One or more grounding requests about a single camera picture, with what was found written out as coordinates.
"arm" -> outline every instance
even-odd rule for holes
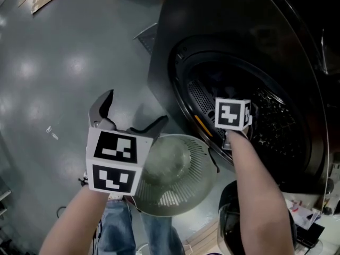
[[[88,254],[108,195],[84,186],[48,233],[40,255]]]
[[[285,200],[251,143],[229,131],[241,213],[241,238],[247,255],[293,255]]]

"black and white marker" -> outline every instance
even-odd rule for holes
[[[216,98],[215,127],[242,131],[252,123],[250,100]]]
[[[91,127],[86,149],[89,188],[133,196],[153,139]]]

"gray concrete floor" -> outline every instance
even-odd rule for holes
[[[147,87],[150,56],[133,40],[158,20],[162,0],[53,0],[33,16],[32,0],[18,2],[0,7],[0,175],[12,190],[0,227],[38,252],[57,208],[80,188],[94,100],[115,90],[110,118],[119,129],[166,114]],[[171,120],[166,132],[182,131]],[[174,218],[182,239],[216,216],[234,174],[223,167],[219,179],[200,207]],[[134,220],[138,245],[146,238]]]

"plastic colander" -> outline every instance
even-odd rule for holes
[[[162,135],[150,150],[133,198],[146,214],[179,215],[209,194],[216,176],[217,168],[203,141],[188,135]]]

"cable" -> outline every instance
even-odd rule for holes
[[[322,44],[323,44],[323,40],[324,40],[324,33],[325,30],[322,30]],[[324,108],[324,118],[325,118],[325,124],[326,124],[326,138],[327,138],[327,174],[326,174],[326,184],[325,184],[325,192],[324,192],[324,197],[323,197],[323,201],[321,204],[321,209],[320,209],[320,215],[322,215],[322,211],[324,209],[324,205],[325,205],[325,201],[326,201],[326,192],[327,192],[327,183],[328,183],[328,175],[329,175],[329,134],[328,134],[328,127],[327,127],[327,117],[326,117],[326,111]]]
[[[95,243],[95,253],[96,253],[96,255],[98,255],[98,250],[97,250],[97,248],[98,248],[98,239],[96,239],[96,243]]]
[[[100,239],[101,232],[103,231],[103,224],[101,223],[101,220],[99,221],[99,226],[100,226],[100,232],[99,232],[99,235],[98,235],[98,240]]]
[[[333,218],[335,219],[335,222],[338,222],[340,220],[340,215],[339,214],[333,215]]]
[[[136,209],[138,210],[135,199],[133,198],[133,196],[130,196],[130,198],[133,200],[133,204],[134,204],[134,206],[136,207]]]
[[[66,209],[66,207],[65,207],[65,206],[61,206],[61,207],[59,207],[59,208],[57,209],[57,217],[58,217],[58,218],[59,218],[59,211],[60,211],[61,209]]]
[[[149,245],[148,243],[146,243],[146,244],[142,244],[142,245],[140,245],[139,247],[138,247],[138,249],[137,249],[137,252],[140,252],[140,251],[142,251],[142,249],[143,248],[145,248],[147,245]]]

